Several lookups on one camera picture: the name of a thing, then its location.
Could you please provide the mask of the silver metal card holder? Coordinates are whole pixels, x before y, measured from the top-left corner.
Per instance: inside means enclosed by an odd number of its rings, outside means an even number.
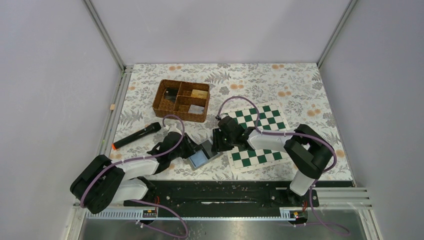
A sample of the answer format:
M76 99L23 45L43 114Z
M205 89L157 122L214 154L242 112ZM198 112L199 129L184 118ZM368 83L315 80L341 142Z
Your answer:
M195 152L195 154L187 158L187 161L192 170L195 171L222 155L222 152L216 152L213 150L212 140L207 139L199 145L199 149Z

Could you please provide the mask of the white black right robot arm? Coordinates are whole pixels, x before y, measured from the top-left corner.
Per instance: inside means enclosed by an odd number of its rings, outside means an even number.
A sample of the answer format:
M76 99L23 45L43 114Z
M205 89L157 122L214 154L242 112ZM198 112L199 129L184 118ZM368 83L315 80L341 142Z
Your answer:
M269 150L287 153L298 168L287 191L293 206L307 199L307 191L327 171L330 160L336 160L334 148L311 127L300 124L293 132L243 128L230 116L217 117L218 127L212 131L212 149L216 152Z

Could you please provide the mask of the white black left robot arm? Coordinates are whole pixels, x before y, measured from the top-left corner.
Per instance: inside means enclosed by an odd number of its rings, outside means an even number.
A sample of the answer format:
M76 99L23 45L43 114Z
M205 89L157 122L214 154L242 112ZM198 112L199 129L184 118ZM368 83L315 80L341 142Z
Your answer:
M144 179L166 170L171 161L187 159L201 149L187 134L170 131L146 156L112 162L98 155L70 185L70 192L92 214L110 204L138 200L148 206L155 200L152 186Z

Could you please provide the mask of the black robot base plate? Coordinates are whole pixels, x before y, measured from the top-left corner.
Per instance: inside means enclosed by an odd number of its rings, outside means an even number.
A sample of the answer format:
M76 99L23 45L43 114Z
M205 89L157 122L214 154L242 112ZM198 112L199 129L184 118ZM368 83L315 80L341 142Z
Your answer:
M317 192L298 196L289 181L151 180L144 201L166 206L184 218L279 217L280 208L318 207Z

